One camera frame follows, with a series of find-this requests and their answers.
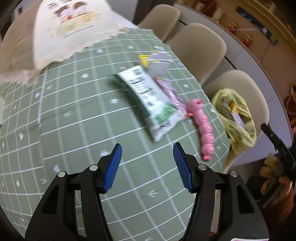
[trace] silver screw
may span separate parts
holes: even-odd
[[[236,171],[231,171],[231,172],[230,172],[230,175],[231,175],[232,177],[237,177],[238,174],[237,174]]]
[[[205,164],[199,164],[198,169],[204,171],[207,169],[207,166]]]
[[[97,165],[91,165],[91,166],[89,167],[89,169],[90,169],[91,171],[96,171],[96,170],[98,169],[98,166],[97,166]]]
[[[57,174],[58,177],[64,177],[66,173],[64,171],[61,171]]]

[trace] pink plastic wrapper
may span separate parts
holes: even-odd
[[[183,104],[181,98],[178,97],[178,94],[172,87],[170,81],[163,78],[154,78],[154,80],[171,99],[172,103],[184,114],[184,118],[187,118],[186,105]]]

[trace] blue ridged pad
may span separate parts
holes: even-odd
[[[103,189],[105,190],[105,192],[107,192],[112,187],[115,175],[119,167],[119,163],[121,161],[121,157],[122,157],[122,147],[121,145],[118,145],[114,154],[111,156],[110,164],[107,167],[107,170],[104,175]]]
[[[189,192],[193,189],[192,174],[177,143],[173,147],[173,156],[178,167],[183,185]]]

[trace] pink snack package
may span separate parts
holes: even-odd
[[[187,104],[188,116],[193,117],[195,124],[198,125],[198,130],[201,136],[201,153],[203,160],[211,160],[211,155],[215,152],[214,143],[215,137],[212,134],[212,127],[208,123],[208,117],[202,108],[203,101],[200,99],[192,99]]]
[[[163,78],[154,78],[154,80],[171,99],[172,103],[184,114],[184,118],[187,118],[186,105],[183,104],[181,98],[178,97],[178,94],[176,90],[172,87],[170,81]]]

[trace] finger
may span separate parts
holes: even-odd
[[[276,156],[269,154],[266,157],[264,164],[267,165],[268,167],[272,168],[275,171],[278,161],[279,161],[279,159]]]
[[[290,190],[292,188],[292,182],[288,177],[280,177],[279,183],[284,184],[285,187],[280,192],[280,194],[274,199],[273,205],[276,205],[276,204],[280,203],[281,201],[283,201],[285,198],[287,198],[287,196],[289,195]]]
[[[266,192],[267,186],[268,186],[268,184],[269,184],[270,182],[271,182],[271,180],[268,179],[268,180],[266,180],[266,181],[263,183],[263,185],[262,185],[262,187],[261,187],[261,194],[262,194],[262,195]]]
[[[260,176],[272,179],[274,178],[274,170],[268,166],[263,166],[260,170]]]

